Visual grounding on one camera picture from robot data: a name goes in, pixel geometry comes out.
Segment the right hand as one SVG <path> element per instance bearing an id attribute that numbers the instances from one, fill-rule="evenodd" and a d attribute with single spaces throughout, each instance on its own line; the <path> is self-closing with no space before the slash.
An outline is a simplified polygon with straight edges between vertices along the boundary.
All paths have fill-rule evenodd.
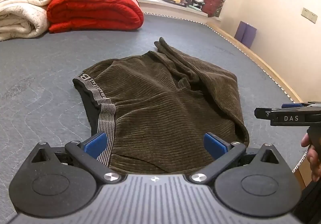
<path id="1" fill-rule="evenodd" d="M 311 144 L 309 135 L 306 133 L 301 141 L 302 147 L 308 147 L 307 151 L 307 160 L 310 164 L 310 169 L 312 171 L 311 178 L 314 182 L 317 182 L 320 179 L 320 160 L 318 157 L 318 153 L 314 147 L 314 145 Z"/>

